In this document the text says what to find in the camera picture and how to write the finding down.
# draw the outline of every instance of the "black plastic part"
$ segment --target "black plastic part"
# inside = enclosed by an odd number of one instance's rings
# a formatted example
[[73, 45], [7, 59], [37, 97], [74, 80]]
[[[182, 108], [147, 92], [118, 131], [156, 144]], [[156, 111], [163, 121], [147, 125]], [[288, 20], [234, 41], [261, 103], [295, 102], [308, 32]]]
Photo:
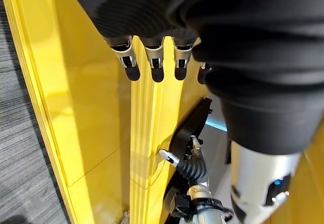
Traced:
[[255, 152], [273, 155], [303, 151], [322, 118], [322, 110], [273, 113], [222, 100], [227, 132], [232, 140]]
[[[192, 148], [191, 136], [195, 135], [198, 137], [200, 135], [207, 117], [211, 113], [211, 102], [212, 100], [209, 98], [201, 100], [188, 116], [177, 126], [172, 136], [169, 150], [179, 159], [184, 160], [185, 155], [190, 151], [190, 148]], [[170, 213], [170, 204], [173, 196], [177, 192], [186, 194], [188, 190], [188, 181], [178, 171], [176, 171], [168, 183], [163, 198], [166, 211]], [[180, 219], [178, 217], [172, 217], [169, 215], [165, 224], [179, 223], [179, 221]]]
[[205, 77], [208, 72], [209, 72], [209, 66], [207, 64], [205, 65], [205, 69], [202, 69], [201, 67], [199, 67], [197, 80], [200, 84], [203, 84], [203, 85], [206, 84]]
[[226, 154], [225, 154], [225, 164], [231, 164], [232, 157], [231, 157], [231, 145], [232, 140], [227, 138], [227, 147], [226, 147]]
[[238, 205], [236, 204], [236, 202], [232, 199], [232, 206], [235, 212], [235, 216], [237, 217], [237, 219], [241, 222], [244, 223], [245, 217], [247, 216], [246, 213], [238, 207]]
[[189, 183], [203, 178], [207, 172], [205, 161], [195, 157], [188, 161], [180, 161], [177, 170], [188, 179]]
[[266, 154], [303, 151], [324, 108], [324, 0], [164, 0], [195, 30], [229, 137]]
[[170, 179], [168, 186], [166, 188], [164, 197], [163, 197], [163, 203], [164, 208], [168, 213], [171, 213], [171, 202], [173, 197], [177, 193], [186, 194], [189, 190], [189, 184], [186, 179], [178, 172], [175, 171], [172, 178]]
[[130, 39], [129, 36], [121, 36], [121, 37], [116, 37], [116, 38], [105, 38], [106, 42], [111, 47], [117, 47], [117, 46], [120, 46], [122, 44], [129, 45], [129, 39]]
[[174, 69], [174, 76], [177, 80], [182, 81], [186, 78], [187, 68], [177, 68]]
[[134, 67], [125, 68], [125, 72], [128, 79], [131, 81], [137, 81], [138, 79], [140, 79], [141, 73], [137, 64]]
[[153, 38], [143, 38], [140, 37], [142, 43], [145, 46], [161, 46], [161, 43], [163, 43], [163, 37], [153, 37]]
[[161, 68], [151, 68], [152, 79], [155, 82], [161, 82], [164, 79], [164, 70], [163, 67]]
[[184, 159], [190, 136], [198, 137], [203, 130], [207, 117], [210, 113], [212, 100], [205, 98], [188, 114], [188, 116], [177, 126], [171, 142], [170, 152], [179, 159]]
[[289, 174], [280, 180], [275, 180], [269, 185], [267, 198], [264, 204], [265, 206], [274, 205], [272, 198], [275, 198], [278, 194], [288, 190], [290, 178], [291, 176]]
[[190, 215], [190, 196], [177, 192], [171, 201], [171, 216], [186, 217]]

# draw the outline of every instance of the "robotic hand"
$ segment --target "robotic hand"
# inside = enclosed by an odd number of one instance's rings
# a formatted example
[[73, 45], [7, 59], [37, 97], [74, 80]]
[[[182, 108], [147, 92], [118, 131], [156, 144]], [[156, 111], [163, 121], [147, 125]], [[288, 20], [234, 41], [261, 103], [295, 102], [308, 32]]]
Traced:
[[[213, 199], [209, 190], [201, 145], [195, 136], [192, 156], [183, 161], [166, 150], [161, 157], [171, 163], [189, 183], [189, 196], [176, 194], [170, 213], [191, 224], [219, 224], [230, 221], [233, 211]], [[231, 197], [235, 214], [244, 223], [260, 224], [286, 200], [290, 178], [300, 154], [272, 156], [260, 154], [232, 142]]]
[[231, 140], [236, 216], [247, 224], [270, 216], [322, 118], [324, 0], [78, 1], [130, 80], [140, 77], [132, 35], [141, 38], [156, 82], [164, 77], [164, 36], [176, 38], [176, 78], [184, 79], [191, 52], [202, 63]]
[[177, 193], [171, 201], [171, 215], [183, 217], [190, 224], [225, 224], [233, 218], [234, 212], [223, 207], [209, 190], [206, 165], [201, 145], [196, 136], [191, 136], [193, 147], [188, 161], [180, 160], [166, 150], [159, 150], [160, 156], [171, 163], [189, 183], [187, 195]]

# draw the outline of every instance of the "yellow surface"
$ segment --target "yellow surface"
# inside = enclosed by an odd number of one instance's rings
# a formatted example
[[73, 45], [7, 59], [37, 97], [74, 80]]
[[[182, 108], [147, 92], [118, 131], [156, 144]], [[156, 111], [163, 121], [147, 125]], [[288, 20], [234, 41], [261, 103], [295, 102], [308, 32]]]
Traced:
[[[143, 46], [136, 43], [138, 61], [145, 61]], [[184, 115], [204, 96], [207, 89], [197, 82], [199, 63], [191, 60], [187, 77], [174, 77], [171, 38], [164, 41], [165, 79], [155, 83], [149, 64], [140, 63], [141, 78], [132, 84], [131, 123], [131, 223], [164, 223], [163, 195], [169, 179], [169, 164], [164, 164], [157, 150], [168, 149], [171, 136]]]
[[130, 209], [132, 223], [159, 223], [171, 173], [155, 154], [207, 94], [196, 80], [199, 65], [192, 62], [187, 79], [177, 81], [167, 38], [165, 79], [155, 83], [134, 38], [142, 75], [131, 86], [76, 0], [4, 2], [71, 221], [116, 223]]
[[324, 121], [304, 152], [290, 186], [288, 201], [271, 217], [273, 224], [323, 223]]
[[131, 83], [76, 0], [4, 0], [36, 117], [73, 223], [129, 207]]

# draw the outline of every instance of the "silver metal joint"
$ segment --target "silver metal joint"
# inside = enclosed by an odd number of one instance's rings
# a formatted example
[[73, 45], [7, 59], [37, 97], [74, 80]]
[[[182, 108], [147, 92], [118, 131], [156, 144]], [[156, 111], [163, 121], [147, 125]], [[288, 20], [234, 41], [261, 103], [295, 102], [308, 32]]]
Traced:
[[193, 44], [187, 44], [186, 46], [179, 46], [174, 44], [174, 57], [176, 62], [176, 68], [187, 68]]
[[158, 46], [144, 45], [147, 60], [152, 69], [163, 67], [163, 40]]
[[115, 53], [115, 55], [118, 57], [119, 61], [124, 66], [124, 68], [131, 68], [136, 66], [137, 64], [136, 56], [133, 50], [131, 38], [129, 38], [125, 44], [118, 44], [118, 45], [109, 44], [109, 46], [112, 49], [112, 51]]
[[171, 163], [174, 167], [177, 167], [180, 159], [177, 158], [175, 155], [173, 155], [171, 152], [161, 149], [161, 150], [159, 150], [158, 153], [164, 160]]

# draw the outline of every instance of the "black mount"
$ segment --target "black mount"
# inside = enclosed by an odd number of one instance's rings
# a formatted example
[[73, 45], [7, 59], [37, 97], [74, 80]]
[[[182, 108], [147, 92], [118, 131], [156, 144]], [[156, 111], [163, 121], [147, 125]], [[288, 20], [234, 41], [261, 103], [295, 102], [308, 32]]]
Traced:
[[[188, 116], [176, 128], [171, 142], [170, 152], [179, 159], [186, 160], [192, 149], [192, 135], [198, 137], [203, 130], [208, 115], [212, 112], [210, 109], [212, 100], [205, 98], [188, 114]], [[186, 180], [178, 171], [176, 171], [167, 186], [163, 201], [166, 211], [172, 211], [172, 200], [176, 195], [186, 194], [189, 190], [188, 180]], [[165, 224], [179, 223], [180, 217], [173, 217], [169, 214]]]

